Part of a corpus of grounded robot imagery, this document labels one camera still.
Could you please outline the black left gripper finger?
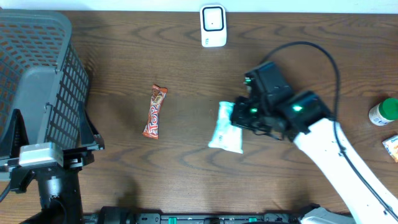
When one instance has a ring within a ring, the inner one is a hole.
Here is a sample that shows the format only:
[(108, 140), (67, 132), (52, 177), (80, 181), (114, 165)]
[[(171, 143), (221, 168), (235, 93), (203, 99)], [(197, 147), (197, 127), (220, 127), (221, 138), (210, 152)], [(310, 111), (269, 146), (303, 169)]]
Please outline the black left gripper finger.
[(14, 109), (8, 129), (1, 139), (1, 160), (17, 158), (22, 146), (27, 146), (29, 139), (25, 122), (19, 109)]
[(89, 151), (105, 149), (104, 139), (91, 122), (83, 102), (78, 103), (80, 142)]

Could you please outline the teal wet wipes pack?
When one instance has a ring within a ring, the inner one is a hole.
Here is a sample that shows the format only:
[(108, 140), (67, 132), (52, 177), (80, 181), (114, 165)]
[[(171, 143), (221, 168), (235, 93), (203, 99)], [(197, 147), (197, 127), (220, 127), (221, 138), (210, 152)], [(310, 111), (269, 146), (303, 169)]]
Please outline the teal wet wipes pack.
[(208, 147), (242, 154), (243, 130), (231, 124), (230, 117), (233, 107), (234, 103), (227, 101), (219, 102), (218, 119)]

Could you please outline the orange Top chocolate bar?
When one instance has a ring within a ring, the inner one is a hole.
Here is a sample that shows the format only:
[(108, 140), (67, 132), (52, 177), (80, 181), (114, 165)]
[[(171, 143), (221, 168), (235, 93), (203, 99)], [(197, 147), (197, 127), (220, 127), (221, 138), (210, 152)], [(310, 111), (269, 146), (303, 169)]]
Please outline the orange Top chocolate bar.
[(152, 139), (159, 138), (159, 113), (167, 92), (168, 89), (166, 88), (161, 88), (158, 85), (152, 86), (148, 119), (142, 133), (145, 137)]

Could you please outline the green lid jar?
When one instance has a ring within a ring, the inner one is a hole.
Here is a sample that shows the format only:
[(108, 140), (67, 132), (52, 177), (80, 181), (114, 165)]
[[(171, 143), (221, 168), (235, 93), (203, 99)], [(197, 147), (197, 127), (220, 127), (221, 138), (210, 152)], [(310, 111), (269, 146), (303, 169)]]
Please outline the green lid jar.
[(368, 116), (376, 126), (385, 126), (397, 120), (397, 99), (388, 98), (380, 102), (369, 110)]

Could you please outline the small orange snack packet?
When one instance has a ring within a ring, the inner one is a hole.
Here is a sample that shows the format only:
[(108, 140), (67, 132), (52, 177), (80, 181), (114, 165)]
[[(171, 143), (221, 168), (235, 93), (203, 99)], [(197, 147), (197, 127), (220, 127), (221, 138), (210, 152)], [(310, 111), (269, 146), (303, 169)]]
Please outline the small orange snack packet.
[(392, 136), (382, 142), (388, 154), (398, 163), (398, 135)]

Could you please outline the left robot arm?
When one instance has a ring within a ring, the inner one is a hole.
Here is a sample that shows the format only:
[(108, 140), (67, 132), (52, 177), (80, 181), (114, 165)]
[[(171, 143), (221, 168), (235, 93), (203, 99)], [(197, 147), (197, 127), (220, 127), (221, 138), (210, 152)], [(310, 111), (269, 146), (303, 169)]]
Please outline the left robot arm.
[(14, 109), (7, 131), (1, 137), (1, 180), (8, 181), (1, 192), (23, 194), (36, 180), (41, 211), (26, 223), (83, 223), (78, 173), (94, 162), (93, 152), (105, 148), (104, 139), (78, 103), (81, 146), (60, 149), (53, 142), (31, 144), (19, 109)]

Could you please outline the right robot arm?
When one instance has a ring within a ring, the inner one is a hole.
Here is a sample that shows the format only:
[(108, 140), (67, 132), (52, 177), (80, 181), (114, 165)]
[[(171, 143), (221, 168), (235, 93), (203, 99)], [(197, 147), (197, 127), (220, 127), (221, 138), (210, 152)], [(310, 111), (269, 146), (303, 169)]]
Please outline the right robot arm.
[(231, 124), (277, 140), (288, 139), (322, 171), (350, 211), (314, 205), (299, 223), (397, 223), (397, 198), (354, 150), (326, 104), (312, 91), (295, 94), (273, 62), (246, 72), (249, 96), (239, 96)]

